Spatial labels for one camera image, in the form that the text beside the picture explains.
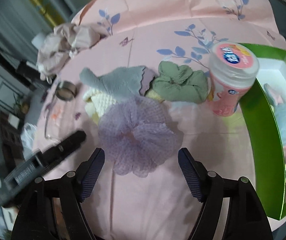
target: cream knitted fabric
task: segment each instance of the cream knitted fabric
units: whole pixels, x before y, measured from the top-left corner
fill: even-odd
[[[109,106],[117,103],[112,96],[96,88],[89,88],[89,90],[84,93],[83,100],[87,102],[85,111],[91,118],[95,113],[101,118]]]

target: green box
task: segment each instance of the green box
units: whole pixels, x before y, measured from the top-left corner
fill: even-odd
[[[286,50],[265,45],[241,44],[258,58],[278,59],[286,63]],[[258,80],[241,98],[240,106],[253,150],[256,192],[266,215],[281,220],[286,216],[283,148],[273,111]]]

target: pink tablecloth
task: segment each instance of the pink tablecloth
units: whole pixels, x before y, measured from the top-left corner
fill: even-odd
[[[91,7],[85,7],[74,22],[91,24],[106,34],[113,31],[113,35],[70,60],[59,75],[62,80],[78,84],[76,107],[71,114],[75,128],[85,130],[87,140],[45,179],[59,178],[75,170],[100,146],[98,128],[85,113],[82,101],[87,87],[80,84],[79,73],[84,67],[96,75],[136,65],[157,72],[160,61],[170,60],[180,65],[186,62],[194,70],[207,72],[208,54],[203,53],[196,60],[191,55],[192,47],[205,50],[211,42],[228,39],[286,49],[267,0],[97,0]],[[133,40],[124,45],[121,42],[126,38]],[[160,49],[170,49],[173,54],[164,55]],[[45,105],[51,100],[54,87]],[[183,134],[182,147],[187,147],[196,160],[225,178],[246,176],[255,186],[251,143],[240,108],[233,116],[221,118],[213,115],[206,104],[164,104],[174,129]],[[35,148],[44,149],[53,143],[44,138],[44,125],[43,109]],[[201,204],[192,197],[177,156],[143,179],[133,174],[118,176],[112,168],[113,164],[106,161],[91,197],[82,204],[95,234],[107,240],[187,239]],[[227,206],[225,200],[215,239],[222,236]],[[270,222],[272,230],[280,226],[274,220]]]

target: purple butterfly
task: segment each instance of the purple butterfly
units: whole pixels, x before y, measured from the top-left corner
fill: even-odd
[[[133,41],[134,39],[130,39],[128,37],[126,37],[123,41],[120,42],[120,45],[122,47],[126,46],[130,41]]]
[[[77,113],[75,114],[75,120],[78,120],[78,119],[80,118],[80,116],[81,116],[81,113],[80,113],[80,112],[77,112]]]
[[[268,31],[266,31],[268,36],[271,37],[271,39],[275,40],[275,37],[273,37]]]

